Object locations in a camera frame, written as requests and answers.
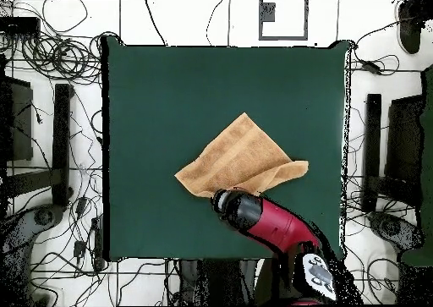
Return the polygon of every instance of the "white floor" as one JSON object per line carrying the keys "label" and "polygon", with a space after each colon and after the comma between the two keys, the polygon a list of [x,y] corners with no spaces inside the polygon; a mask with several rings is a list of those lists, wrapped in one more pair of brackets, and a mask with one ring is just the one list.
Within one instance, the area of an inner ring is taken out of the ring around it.
{"label": "white floor", "polygon": [[[327,47],[338,40],[353,40],[355,42],[366,33],[380,29],[385,25],[395,21],[394,6],[397,0],[310,0],[309,16],[309,40],[299,42],[258,42],[257,33],[257,16],[258,0],[223,0],[215,10],[209,27],[209,18],[212,10],[221,0],[149,0],[149,5],[153,14],[155,23],[168,45],[200,46],[200,45],[227,45],[227,17],[228,4],[230,3],[230,44],[239,47],[251,46],[314,46]],[[105,31],[118,33],[122,40],[129,45],[144,44],[161,44],[162,41],[156,33],[147,8],[145,0],[122,0],[121,1],[121,19],[119,18],[119,0],[84,0],[87,8],[88,17],[76,28],[64,34],[70,34],[74,41],[80,41],[89,45],[90,38],[84,36],[97,36]],[[19,1],[16,4],[14,15],[25,16],[32,15],[32,12],[24,11],[20,8],[32,10],[35,8],[39,13],[42,11],[43,1]],[[45,18],[55,30],[68,30],[71,26],[76,25],[85,17],[85,9],[79,0],[57,0],[48,1],[45,6]],[[421,48],[418,54],[410,56],[406,54],[398,45],[396,26],[389,27],[385,30],[378,31],[371,36],[365,37],[359,43],[357,50],[359,58],[376,60],[386,55],[395,54],[400,61],[400,69],[405,70],[422,70],[433,63],[433,33],[427,29],[423,30]],[[19,61],[22,56],[18,51],[15,54],[14,77],[31,82],[34,91],[35,107],[39,111],[42,123],[36,121],[34,113],[33,137],[37,140],[45,153],[49,162],[52,159],[52,113],[53,113],[53,93],[48,78],[38,74],[33,70],[23,70],[19,68],[28,68],[28,64]],[[386,58],[383,60],[387,69],[397,67],[395,58]],[[8,75],[11,75],[12,69],[8,68]],[[80,231],[86,235],[86,230],[90,228],[90,220],[102,211],[101,199],[98,193],[101,193],[101,147],[96,140],[88,117],[91,117],[96,111],[101,109],[101,90],[96,83],[92,85],[76,85],[75,90],[78,97],[73,99],[71,110],[73,112],[71,119],[71,135],[75,135],[71,140],[71,148],[75,161],[71,159],[71,168],[79,170],[70,171],[71,186],[74,190],[79,190],[81,182],[83,183],[82,191],[92,179],[93,189],[88,189],[86,196],[95,197],[95,206],[92,206],[89,213],[81,220]],[[387,108],[391,101],[396,98],[417,95],[421,92],[421,81],[419,73],[395,73],[392,76],[375,76],[364,71],[355,71],[352,76],[352,111],[350,119],[349,139],[362,135],[364,132],[364,101],[369,93],[382,94],[382,125],[387,125]],[[95,117],[95,127],[101,129],[101,114]],[[382,130],[382,161],[381,172],[383,173],[384,161],[386,157],[385,143],[387,130]],[[354,140],[350,145],[358,149],[362,138]],[[349,155],[348,173],[362,175],[362,146],[356,153],[358,169],[355,169],[355,154]],[[37,145],[34,144],[34,157],[31,162],[16,162],[14,170],[10,168],[8,172],[27,173],[34,171],[35,168],[44,168],[46,166],[43,156]],[[356,190],[353,184],[348,186],[348,192]],[[15,198],[13,208],[19,210],[27,200],[36,193],[21,195]],[[37,195],[27,206],[37,206],[40,203],[50,202],[51,192],[47,191]],[[355,211],[349,216],[358,215]],[[42,258],[49,252],[62,253],[62,257],[70,262],[75,263],[73,259],[74,240],[78,238],[77,232],[74,237],[69,230],[69,214],[65,213],[62,223],[56,228],[43,233],[37,239],[37,244],[32,255],[32,262],[41,262]],[[414,222],[414,214],[408,213],[407,220]],[[348,222],[346,234],[352,236],[346,237],[346,245],[349,248],[346,265],[348,269],[354,271],[357,285],[364,289],[364,301],[366,304],[376,304],[377,300],[371,294],[366,279],[366,275],[360,271],[362,269],[361,261],[364,267],[374,259],[385,257],[391,260],[396,259],[392,246],[373,235],[368,227],[363,228],[364,218],[358,218]],[[155,264],[163,260],[141,260],[128,259],[118,264],[113,263],[110,269],[111,273],[106,274],[102,279],[101,285],[87,299],[87,295],[93,289],[89,289],[97,278],[80,276],[71,278],[74,275],[74,268],[59,257],[49,255],[43,265],[38,266],[33,272],[35,283],[43,284],[43,287],[55,290],[58,293],[56,306],[71,306],[77,302],[77,298],[85,293],[78,306],[112,306],[116,298],[116,289],[122,287],[131,281],[137,271],[140,274],[135,280],[123,289],[122,306],[125,305],[154,305],[161,301],[164,293],[164,265],[160,266],[143,266],[146,262]],[[90,257],[86,257],[84,265],[79,265],[84,270],[91,271]],[[380,261],[371,267],[370,271],[373,277],[378,279],[388,278],[397,280],[398,274],[395,266],[388,262]],[[178,282],[175,276],[170,277],[172,292],[176,291]],[[392,284],[397,288],[397,281]],[[379,288],[376,282],[373,282],[374,288]],[[381,287],[375,290],[376,297],[384,304],[393,303],[395,296],[392,292]]]}

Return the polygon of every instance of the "white label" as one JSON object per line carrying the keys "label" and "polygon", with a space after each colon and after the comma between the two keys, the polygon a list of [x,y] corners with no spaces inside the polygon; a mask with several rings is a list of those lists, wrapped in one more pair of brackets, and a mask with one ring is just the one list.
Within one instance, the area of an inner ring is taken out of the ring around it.
{"label": "white label", "polygon": [[[305,281],[315,290],[324,295],[325,297],[328,297],[329,299],[336,300],[337,296],[334,292],[334,279],[331,275],[331,273],[328,271],[328,267],[318,255],[316,254],[307,254],[304,255],[304,258],[302,259],[302,263],[304,266],[304,274],[305,274]],[[331,282],[328,283],[323,278],[318,277],[317,275],[314,275],[311,272],[311,268],[314,266],[320,266],[326,271],[329,272],[329,275],[331,277]]]}

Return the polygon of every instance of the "table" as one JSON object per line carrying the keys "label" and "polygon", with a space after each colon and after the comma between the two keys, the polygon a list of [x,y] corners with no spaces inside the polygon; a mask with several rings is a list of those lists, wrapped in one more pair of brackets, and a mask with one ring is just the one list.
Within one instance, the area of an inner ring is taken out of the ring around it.
{"label": "table", "polygon": [[102,112],[109,133],[104,253],[112,260],[270,257],[263,245],[223,226],[209,200],[194,197],[174,177],[247,112],[292,159],[310,162],[304,177],[267,195],[314,222],[343,257],[339,218],[349,46],[126,47],[108,37],[102,49],[109,84]]}

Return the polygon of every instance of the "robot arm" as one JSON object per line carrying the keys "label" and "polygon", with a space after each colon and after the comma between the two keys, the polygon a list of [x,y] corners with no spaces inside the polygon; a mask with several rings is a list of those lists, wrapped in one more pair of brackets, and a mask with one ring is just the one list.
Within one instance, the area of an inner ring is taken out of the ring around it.
{"label": "robot arm", "polygon": [[291,304],[363,304],[353,276],[318,228],[270,200],[241,190],[219,190],[211,204],[229,227],[278,255],[286,288],[302,294]]}

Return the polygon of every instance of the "folded cloth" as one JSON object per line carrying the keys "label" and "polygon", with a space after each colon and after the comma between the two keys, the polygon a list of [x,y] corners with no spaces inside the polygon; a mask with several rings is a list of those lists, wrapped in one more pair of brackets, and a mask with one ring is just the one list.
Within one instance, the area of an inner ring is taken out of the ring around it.
{"label": "folded cloth", "polygon": [[233,188],[259,195],[307,171],[308,162],[293,162],[243,113],[175,177],[191,194],[211,198]]}

